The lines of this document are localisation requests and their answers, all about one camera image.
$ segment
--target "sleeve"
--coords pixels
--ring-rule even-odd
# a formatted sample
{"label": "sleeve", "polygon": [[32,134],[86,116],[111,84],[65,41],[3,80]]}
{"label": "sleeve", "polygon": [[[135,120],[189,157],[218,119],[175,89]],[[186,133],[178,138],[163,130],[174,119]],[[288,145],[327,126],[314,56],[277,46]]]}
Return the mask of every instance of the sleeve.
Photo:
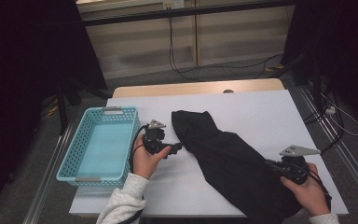
{"label": "sleeve", "polygon": [[336,214],[325,214],[317,217],[310,217],[311,224],[339,224]]}
{"label": "sleeve", "polygon": [[115,189],[106,206],[98,216],[97,224],[115,224],[133,217],[136,212],[145,208],[143,200],[149,180],[129,173],[123,189]]}

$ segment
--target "black fabric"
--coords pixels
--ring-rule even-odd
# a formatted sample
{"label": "black fabric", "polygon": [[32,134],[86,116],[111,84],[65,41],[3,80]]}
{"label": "black fabric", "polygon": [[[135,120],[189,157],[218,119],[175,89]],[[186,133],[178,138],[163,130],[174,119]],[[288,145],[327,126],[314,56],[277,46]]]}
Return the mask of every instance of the black fabric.
{"label": "black fabric", "polygon": [[172,112],[172,126],[206,181],[252,223],[282,223],[302,208],[263,156],[235,133],[218,130],[208,112]]}

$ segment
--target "hand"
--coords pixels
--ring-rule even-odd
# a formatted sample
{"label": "hand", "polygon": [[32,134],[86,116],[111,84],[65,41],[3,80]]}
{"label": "hand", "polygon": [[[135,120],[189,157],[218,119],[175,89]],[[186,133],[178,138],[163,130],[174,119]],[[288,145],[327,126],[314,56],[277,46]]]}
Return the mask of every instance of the hand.
{"label": "hand", "polygon": [[[310,170],[318,174],[315,164],[308,163],[308,166]],[[322,187],[311,177],[308,177],[307,181],[302,185],[297,185],[284,176],[281,176],[281,182],[295,194],[298,202],[305,207],[312,216],[316,217],[330,213]]]}
{"label": "hand", "polygon": [[143,134],[141,134],[135,142],[133,155],[133,173],[145,179],[150,179],[156,171],[159,161],[170,153],[171,148],[165,147],[159,153],[151,155],[143,146]]}

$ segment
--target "blue plastic basket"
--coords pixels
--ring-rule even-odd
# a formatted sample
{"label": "blue plastic basket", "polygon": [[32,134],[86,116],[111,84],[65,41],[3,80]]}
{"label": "blue plastic basket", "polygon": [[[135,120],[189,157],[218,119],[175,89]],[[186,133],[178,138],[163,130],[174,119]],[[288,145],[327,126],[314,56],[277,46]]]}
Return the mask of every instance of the blue plastic basket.
{"label": "blue plastic basket", "polygon": [[57,180],[74,186],[122,186],[130,171],[131,142],[140,127],[135,107],[85,111]]}

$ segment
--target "table surface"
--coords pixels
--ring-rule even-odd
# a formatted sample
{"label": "table surface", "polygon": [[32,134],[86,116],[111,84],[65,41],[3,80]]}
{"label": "table surface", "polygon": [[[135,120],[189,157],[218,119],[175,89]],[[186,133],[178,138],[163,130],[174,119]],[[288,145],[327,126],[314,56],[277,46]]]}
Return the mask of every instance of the table surface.
{"label": "table surface", "polygon": [[[236,93],[221,94],[224,90]],[[178,109],[209,111],[220,130],[237,133],[271,160],[278,161],[280,156],[277,152],[291,144],[315,148],[293,99],[279,79],[122,87],[115,90],[107,105],[127,104],[138,106],[141,123],[156,117],[164,123],[170,120],[171,112]],[[165,123],[164,142],[178,141],[171,124]],[[334,198],[333,212],[348,214],[322,158],[313,155],[306,159],[317,164],[321,179]],[[112,191],[113,188],[109,187],[79,187],[70,213],[83,217],[97,216]],[[144,217],[244,216],[206,183],[197,160],[185,149],[159,164],[145,197],[148,202]]]}

